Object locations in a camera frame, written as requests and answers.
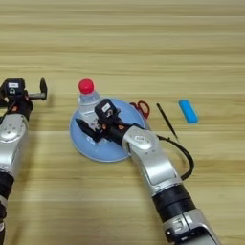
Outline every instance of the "black stick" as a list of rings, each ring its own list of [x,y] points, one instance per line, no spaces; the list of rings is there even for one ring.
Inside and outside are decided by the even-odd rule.
[[[162,114],[162,116],[163,116],[165,122],[167,123],[167,126],[168,126],[169,129],[171,130],[172,134],[175,136],[176,140],[179,141],[179,138],[178,138],[177,134],[175,133],[175,131],[174,131],[172,125],[171,125],[171,122],[170,122],[169,119],[167,118],[167,116],[166,116],[166,114],[165,114],[165,112],[164,112],[162,106],[160,105],[160,103],[157,103],[157,107],[158,107],[159,111],[161,112],[161,114]]]

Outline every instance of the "red scissor handle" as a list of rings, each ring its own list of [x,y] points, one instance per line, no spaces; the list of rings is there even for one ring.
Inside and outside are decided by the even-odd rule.
[[[138,101],[137,103],[135,102],[131,102],[130,103],[132,106],[134,106],[134,108],[136,110],[138,110],[145,119],[147,119],[149,117],[149,114],[150,114],[150,107],[149,105],[143,101],[143,100],[140,100]]]
[[[149,117],[149,114],[150,114],[150,108],[149,108],[149,105],[143,101],[143,100],[140,100],[138,102],[138,110],[143,114],[144,118],[147,119]]]

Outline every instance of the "wood grain surface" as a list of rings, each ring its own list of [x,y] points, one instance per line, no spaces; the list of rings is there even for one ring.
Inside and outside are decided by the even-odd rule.
[[[130,161],[100,164],[69,137],[81,78],[104,96],[162,104],[196,161],[186,182],[224,245],[245,240],[245,1],[1,0],[0,78],[36,91],[31,137],[8,208],[8,245],[167,245]],[[200,123],[178,107],[190,99]],[[163,144],[180,172],[178,152]]]

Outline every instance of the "blue round dish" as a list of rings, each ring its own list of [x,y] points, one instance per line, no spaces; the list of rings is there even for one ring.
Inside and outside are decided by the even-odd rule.
[[[129,103],[122,100],[110,99],[117,108],[121,109],[120,118],[125,123],[137,123],[145,128],[145,119],[142,115]],[[95,143],[92,138],[84,134],[76,119],[79,119],[79,112],[76,111],[70,122],[70,135],[75,148],[84,156],[99,162],[111,163],[118,162],[128,157],[123,148],[119,145],[102,139]]]

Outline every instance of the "black cable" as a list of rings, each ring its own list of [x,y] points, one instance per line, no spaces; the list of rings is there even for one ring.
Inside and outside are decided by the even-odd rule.
[[[181,176],[181,179],[183,181],[188,179],[192,175],[194,168],[195,168],[195,163],[194,163],[194,160],[191,157],[190,153],[184,147],[182,147],[178,143],[172,141],[171,138],[165,138],[164,136],[161,136],[161,135],[157,135],[157,137],[159,138],[160,141],[166,141],[166,142],[171,143],[172,145],[177,147],[186,156],[186,158],[189,161],[189,170]]]
[[[15,105],[16,105],[16,100],[12,103],[12,105],[5,112],[5,114],[0,118],[0,125],[2,124],[2,122],[3,122],[4,118],[6,117],[6,115],[12,111],[12,109],[14,108]]]

